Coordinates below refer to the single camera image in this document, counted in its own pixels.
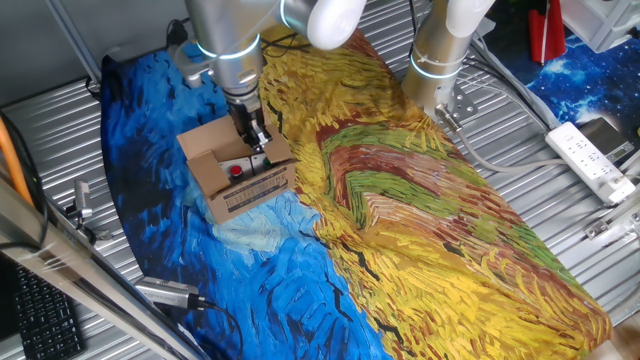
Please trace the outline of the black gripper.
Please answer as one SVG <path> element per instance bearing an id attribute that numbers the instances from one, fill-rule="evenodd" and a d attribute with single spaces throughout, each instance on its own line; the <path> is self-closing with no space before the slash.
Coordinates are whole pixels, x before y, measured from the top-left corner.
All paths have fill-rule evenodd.
<path id="1" fill-rule="evenodd" d="M 261 152 L 272 140 L 264 126 L 262 106 L 259 102 L 250 104 L 228 102 L 229 114 L 242 140 L 255 152 Z"/>

